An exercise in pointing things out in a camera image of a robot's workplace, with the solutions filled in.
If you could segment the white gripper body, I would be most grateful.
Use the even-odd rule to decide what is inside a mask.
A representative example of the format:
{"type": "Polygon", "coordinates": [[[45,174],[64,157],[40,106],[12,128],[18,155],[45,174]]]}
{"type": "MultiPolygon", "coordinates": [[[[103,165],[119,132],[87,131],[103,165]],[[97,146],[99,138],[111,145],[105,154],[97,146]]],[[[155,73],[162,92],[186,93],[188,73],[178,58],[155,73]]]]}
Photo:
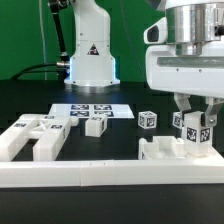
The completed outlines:
{"type": "Polygon", "coordinates": [[[167,44],[167,19],[144,31],[146,79],[153,90],[224,98],[224,37],[202,45],[200,56],[177,56],[167,44]]]}

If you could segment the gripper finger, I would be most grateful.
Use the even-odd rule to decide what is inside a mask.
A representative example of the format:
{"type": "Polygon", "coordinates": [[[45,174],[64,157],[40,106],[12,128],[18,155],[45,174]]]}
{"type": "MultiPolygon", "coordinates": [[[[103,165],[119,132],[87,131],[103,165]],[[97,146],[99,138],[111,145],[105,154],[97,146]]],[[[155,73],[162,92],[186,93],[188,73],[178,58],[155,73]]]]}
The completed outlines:
{"type": "Polygon", "coordinates": [[[182,113],[182,118],[183,118],[183,114],[187,111],[191,110],[191,106],[189,103],[189,98],[190,95],[189,94],[184,94],[184,93],[175,93],[174,94],[174,100],[175,103],[179,109],[178,112],[182,113]]]}
{"type": "Polygon", "coordinates": [[[206,104],[208,107],[205,111],[205,125],[215,127],[217,125],[217,115],[224,105],[224,98],[207,97],[206,104]]]}

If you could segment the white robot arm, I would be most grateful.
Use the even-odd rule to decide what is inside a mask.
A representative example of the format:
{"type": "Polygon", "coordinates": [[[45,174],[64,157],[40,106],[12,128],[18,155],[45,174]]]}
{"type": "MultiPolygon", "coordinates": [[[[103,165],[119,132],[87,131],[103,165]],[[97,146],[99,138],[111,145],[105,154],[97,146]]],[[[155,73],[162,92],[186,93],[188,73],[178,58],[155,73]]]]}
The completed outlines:
{"type": "MultiPolygon", "coordinates": [[[[144,31],[146,79],[154,90],[172,92],[182,115],[189,97],[204,96],[201,115],[217,124],[224,105],[224,0],[146,0],[165,16],[144,31]]],[[[95,0],[69,0],[75,15],[76,50],[69,85],[104,88],[118,83],[110,53],[110,16],[95,0]]]]}

